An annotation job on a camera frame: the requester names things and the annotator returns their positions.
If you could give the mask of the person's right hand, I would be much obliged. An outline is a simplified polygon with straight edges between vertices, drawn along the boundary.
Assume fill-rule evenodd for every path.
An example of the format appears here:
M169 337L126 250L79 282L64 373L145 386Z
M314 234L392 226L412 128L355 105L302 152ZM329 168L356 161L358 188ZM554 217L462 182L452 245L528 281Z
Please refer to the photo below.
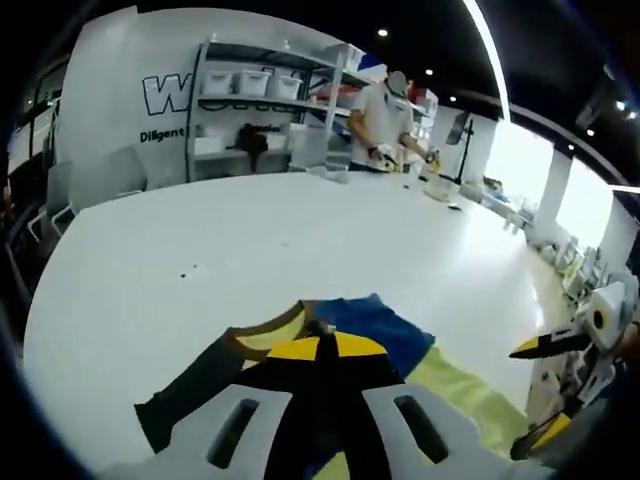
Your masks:
M625 329L619 346L619 357L622 361L638 361L640 357L640 326L633 320Z

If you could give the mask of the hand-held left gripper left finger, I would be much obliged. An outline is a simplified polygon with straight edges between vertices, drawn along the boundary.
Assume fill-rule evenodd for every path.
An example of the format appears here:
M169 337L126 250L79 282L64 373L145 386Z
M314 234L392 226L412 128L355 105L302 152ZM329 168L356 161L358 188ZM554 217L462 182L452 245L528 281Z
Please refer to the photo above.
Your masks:
M153 454L103 479L311 479L323 465L323 340L275 344L255 365L198 358L134 410Z

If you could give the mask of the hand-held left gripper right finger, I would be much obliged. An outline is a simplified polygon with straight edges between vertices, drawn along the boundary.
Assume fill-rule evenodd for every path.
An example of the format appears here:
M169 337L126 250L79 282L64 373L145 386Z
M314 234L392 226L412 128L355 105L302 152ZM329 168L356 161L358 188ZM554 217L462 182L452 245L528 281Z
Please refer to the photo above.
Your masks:
M361 391L393 479L499 479L505 459L480 445L471 419L416 384Z

